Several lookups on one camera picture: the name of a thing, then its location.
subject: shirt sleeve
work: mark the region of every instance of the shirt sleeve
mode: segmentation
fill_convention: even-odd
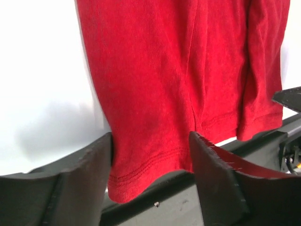
[[[249,70],[237,137],[251,139],[258,132],[282,124],[282,106],[272,97],[282,89],[280,48],[284,38],[289,0],[250,1],[247,21]]]

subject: white wall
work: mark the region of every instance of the white wall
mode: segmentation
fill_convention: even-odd
[[[301,1],[291,4],[282,48],[285,89],[301,86]],[[0,175],[55,161],[107,131],[74,1],[0,1]]]

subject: red t-shirt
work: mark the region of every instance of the red t-shirt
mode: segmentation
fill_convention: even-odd
[[[109,197],[192,171],[188,135],[248,140],[282,123],[289,0],[77,0],[94,86],[114,137]]]

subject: sleeve hem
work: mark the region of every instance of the sleeve hem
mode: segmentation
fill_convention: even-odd
[[[248,124],[241,124],[238,126],[237,139],[247,141],[252,137],[263,131],[277,129],[282,126],[282,112],[264,115],[254,119]]]

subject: red fabric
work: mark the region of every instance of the red fabric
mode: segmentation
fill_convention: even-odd
[[[109,197],[192,171],[189,132],[217,143],[281,126],[288,0],[77,0],[94,86],[114,137]]]

